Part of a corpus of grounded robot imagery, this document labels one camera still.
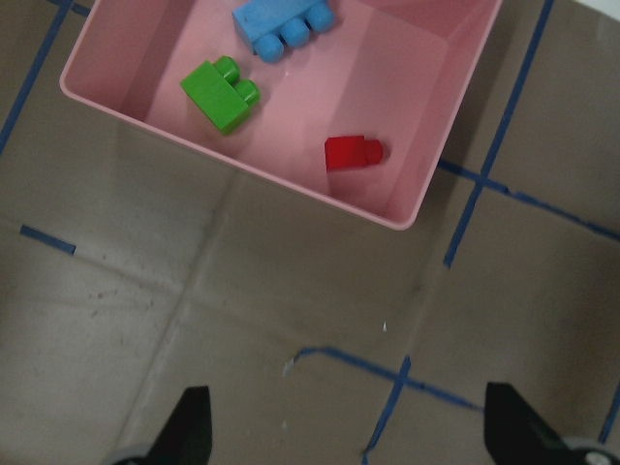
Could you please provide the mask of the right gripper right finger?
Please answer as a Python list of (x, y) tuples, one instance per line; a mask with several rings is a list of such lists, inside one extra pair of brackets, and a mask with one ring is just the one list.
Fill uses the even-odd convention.
[(496, 464), (617, 464), (604, 446), (561, 437), (508, 383), (489, 382), (483, 409), (484, 445)]

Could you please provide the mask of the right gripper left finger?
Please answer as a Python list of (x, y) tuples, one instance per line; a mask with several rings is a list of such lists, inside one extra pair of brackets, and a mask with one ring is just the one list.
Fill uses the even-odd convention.
[(209, 387), (187, 387), (147, 451), (124, 452), (109, 464), (208, 464), (212, 447)]

